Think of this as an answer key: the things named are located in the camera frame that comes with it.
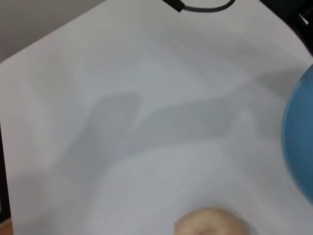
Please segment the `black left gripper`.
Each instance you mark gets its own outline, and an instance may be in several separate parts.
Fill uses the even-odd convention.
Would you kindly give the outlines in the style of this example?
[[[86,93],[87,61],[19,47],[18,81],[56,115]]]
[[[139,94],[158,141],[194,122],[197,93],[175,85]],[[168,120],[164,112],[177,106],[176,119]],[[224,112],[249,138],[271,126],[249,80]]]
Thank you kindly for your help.
[[[310,54],[313,53],[313,1],[312,0],[261,0],[301,40]]]

